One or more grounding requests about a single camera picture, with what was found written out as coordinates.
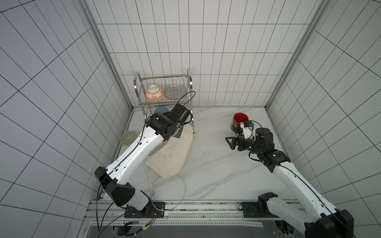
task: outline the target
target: bowl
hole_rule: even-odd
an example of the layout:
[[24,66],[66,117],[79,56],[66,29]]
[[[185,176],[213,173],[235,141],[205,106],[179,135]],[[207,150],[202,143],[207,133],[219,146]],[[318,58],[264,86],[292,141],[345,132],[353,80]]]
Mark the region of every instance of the bowl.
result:
[[159,106],[155,109],[155,112],[154,113],[165,113],[165,112],[169,112],[168,108],[164,107],[164,106]]
[[146,98],[151,101],[158,100],[162,98],[162,96],[163,96],[163,90],[161,90],[161,88],[159,88],[156,85],[149,86],[146,91]]
[[120,142],[122,145],[130,146],[137,137],[138,134],[135,131],[127,131],[120,137]]

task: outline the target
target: glass plate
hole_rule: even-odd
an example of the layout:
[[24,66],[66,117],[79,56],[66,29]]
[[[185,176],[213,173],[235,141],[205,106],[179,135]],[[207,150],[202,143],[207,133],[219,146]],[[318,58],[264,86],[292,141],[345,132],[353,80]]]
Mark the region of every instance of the glass plate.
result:
[[164,96],[170,100],[179,100],[187,92],[184,85],[170,85],[164,89]]

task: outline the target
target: white tiled wall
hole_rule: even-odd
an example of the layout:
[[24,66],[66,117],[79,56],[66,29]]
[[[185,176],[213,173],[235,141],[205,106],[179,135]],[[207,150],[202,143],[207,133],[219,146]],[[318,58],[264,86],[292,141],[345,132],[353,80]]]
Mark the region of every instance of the white tiled wall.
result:
[[1,237],[77,237],[129,110],[79,3],[25,2],[0,1]]
[[295,166],[358,238],[381,232],[380,6],[332,1],[269,107]]
[[124,86],[186,74],[196,106],[266,105],[320,0],[86,0]]

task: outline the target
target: blue bowl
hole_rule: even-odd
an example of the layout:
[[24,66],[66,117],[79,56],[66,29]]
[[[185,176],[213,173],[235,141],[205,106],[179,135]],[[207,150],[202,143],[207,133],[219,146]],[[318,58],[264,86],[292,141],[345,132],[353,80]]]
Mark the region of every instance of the blue bowl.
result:
[[169,110],[168,110],[168,108],[166,108],[164,106],[160,106],[160,107],[157,107],[155,109],[155,113],[158,113],[158,112],[164,113],[164,112],[169,112]]

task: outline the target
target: green bowl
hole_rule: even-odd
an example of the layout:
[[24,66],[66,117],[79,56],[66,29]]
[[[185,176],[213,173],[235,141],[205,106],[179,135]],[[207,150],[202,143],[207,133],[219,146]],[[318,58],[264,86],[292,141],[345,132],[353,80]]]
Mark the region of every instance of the green bowl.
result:
[[130,146],[137,137],[138,134],[135,131],[127,131],[120,137],[120,142],[122,145]]

